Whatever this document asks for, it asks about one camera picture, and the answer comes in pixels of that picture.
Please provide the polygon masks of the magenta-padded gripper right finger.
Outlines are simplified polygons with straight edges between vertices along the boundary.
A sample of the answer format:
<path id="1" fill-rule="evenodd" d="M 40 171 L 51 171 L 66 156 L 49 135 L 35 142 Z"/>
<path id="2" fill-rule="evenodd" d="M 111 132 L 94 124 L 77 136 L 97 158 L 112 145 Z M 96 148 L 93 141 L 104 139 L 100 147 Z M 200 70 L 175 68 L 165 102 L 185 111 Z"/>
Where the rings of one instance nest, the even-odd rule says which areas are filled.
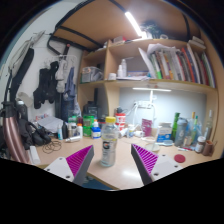
<path id="1" fill-rule="evenodd" d="M 131 154 L 144 185 L 159 180 L 182 167 L 169 156 L 157 155 L 136 144 L 131 145 Z"/>

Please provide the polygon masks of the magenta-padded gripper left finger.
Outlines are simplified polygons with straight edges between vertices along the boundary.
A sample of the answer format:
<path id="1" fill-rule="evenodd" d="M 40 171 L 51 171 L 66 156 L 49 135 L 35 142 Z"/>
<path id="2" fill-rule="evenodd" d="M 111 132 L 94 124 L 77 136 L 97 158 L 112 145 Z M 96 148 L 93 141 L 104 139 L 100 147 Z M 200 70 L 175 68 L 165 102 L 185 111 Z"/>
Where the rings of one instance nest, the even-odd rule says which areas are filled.
<path id="1" fill-rule="evenodd" d="M 93 156 L 94 147 L 90 145 L 67 158 L 57 158 L 45 168 L 45 171 L 81 186 Z"/>

